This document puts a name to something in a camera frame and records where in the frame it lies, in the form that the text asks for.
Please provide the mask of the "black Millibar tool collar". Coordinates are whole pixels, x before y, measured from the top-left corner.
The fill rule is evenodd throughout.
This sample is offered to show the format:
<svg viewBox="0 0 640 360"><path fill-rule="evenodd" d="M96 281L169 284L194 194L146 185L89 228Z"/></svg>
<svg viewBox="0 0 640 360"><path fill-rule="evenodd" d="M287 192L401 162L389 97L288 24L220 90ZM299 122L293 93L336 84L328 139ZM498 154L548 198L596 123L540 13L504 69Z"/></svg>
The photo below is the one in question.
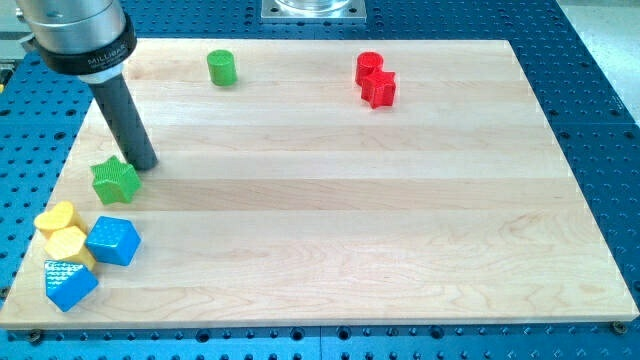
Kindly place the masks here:
<svg viewBox="0 0 640 360"><path fill-rule="evenodd" d="M89 83L119 74L137 45L124 11L45 11L32 18L32 31L47 66Z"/></svg>

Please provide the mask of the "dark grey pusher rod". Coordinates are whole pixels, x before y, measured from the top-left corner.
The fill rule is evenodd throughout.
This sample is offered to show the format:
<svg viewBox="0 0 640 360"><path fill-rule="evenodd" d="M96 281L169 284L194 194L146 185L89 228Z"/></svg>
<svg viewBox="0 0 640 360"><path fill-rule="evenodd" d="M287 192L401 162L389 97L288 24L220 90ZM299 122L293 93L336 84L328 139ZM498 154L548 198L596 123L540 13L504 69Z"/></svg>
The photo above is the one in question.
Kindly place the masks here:
<svg viewBox="0 0 640 360"><path fill-rule="evenodd" d="M158 159L124 77L89 87L126 162L136 170L154 168Z"/></svg>

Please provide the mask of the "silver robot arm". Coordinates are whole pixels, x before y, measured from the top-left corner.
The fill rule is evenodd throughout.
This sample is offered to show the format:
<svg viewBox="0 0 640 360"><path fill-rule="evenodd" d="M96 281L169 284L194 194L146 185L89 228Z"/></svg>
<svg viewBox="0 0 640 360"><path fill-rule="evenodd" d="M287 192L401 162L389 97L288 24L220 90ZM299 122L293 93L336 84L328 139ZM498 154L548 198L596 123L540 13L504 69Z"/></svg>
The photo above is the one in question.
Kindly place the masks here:
<svg viewBox="0 0 640 360"><path fill-rule="evenodd" d="M86 83L125 160L137 170L158 163L123 76L137 46L118 0L17 0L35 48L57 73Z"/></svg>

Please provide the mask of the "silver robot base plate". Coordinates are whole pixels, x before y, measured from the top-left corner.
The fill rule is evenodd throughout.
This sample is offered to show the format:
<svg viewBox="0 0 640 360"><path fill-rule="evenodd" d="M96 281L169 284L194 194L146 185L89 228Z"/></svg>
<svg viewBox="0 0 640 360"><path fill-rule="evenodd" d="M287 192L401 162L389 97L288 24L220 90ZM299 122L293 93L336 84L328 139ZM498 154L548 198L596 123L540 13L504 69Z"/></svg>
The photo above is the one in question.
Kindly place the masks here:
<svg viewBox="0 0 640 360"><path fill-rule="evenodd" d="M355 22L367 19L364 0L262 0L263 23Z"/></svg>

